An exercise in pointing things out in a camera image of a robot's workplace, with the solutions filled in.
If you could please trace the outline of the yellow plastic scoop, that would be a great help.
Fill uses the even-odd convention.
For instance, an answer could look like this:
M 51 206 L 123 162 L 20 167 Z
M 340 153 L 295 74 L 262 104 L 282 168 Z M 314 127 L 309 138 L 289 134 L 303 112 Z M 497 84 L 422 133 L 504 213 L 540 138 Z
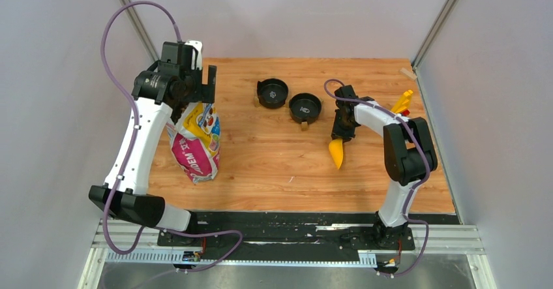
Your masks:
M 329 153 L 335 167 L 339 170 L 344 160 L 344 146 L 342 138 L 335 138 L 329 142 Z

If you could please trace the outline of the pet food bag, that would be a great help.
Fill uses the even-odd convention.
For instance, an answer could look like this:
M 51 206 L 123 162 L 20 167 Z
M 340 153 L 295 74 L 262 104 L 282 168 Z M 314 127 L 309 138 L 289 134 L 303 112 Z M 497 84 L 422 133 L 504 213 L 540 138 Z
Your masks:
M 190 103 L 177 122 L 166 123 L 177 164 L 193 183 L 213 180 L 220 161 L 220 119 L 214 104 Z

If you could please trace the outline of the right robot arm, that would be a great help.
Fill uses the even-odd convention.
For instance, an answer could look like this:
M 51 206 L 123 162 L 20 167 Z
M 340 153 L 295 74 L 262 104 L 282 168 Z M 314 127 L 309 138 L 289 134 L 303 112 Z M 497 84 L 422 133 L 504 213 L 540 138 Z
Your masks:
M 377 246 L 389 248 L 406 235 L 413 199 L 438 165 L 428 123 L 422 117 L 387 110 L 370 97 L 360 98 L 351 85 L 341 85 L 331 97 L 336 110 L 329 152 L 337 168 L 344 161 L 344 143 L 355 137 L 357 127 L 367 127 L 383 138 L 384 165 L 391 182 L 376 213 L 372 238 Z

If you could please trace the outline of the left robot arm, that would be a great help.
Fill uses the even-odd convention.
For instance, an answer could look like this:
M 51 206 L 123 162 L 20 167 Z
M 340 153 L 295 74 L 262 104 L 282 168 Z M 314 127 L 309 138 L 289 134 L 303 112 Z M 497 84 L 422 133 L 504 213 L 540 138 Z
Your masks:
M 149 194 L 149 176 L 163 133 L 178 166 L 194 183 L 218 172 L 220 120 L 215 108 L 217 68 L 202 65 L 197 40 L 165 42 L 162 57 L 135 79 L 134 109 L 125 137 L 103 185 L 89 199 L 109 217 L 149 228 L 175 230 L 184 245 L 200 236 L 195 214 Z

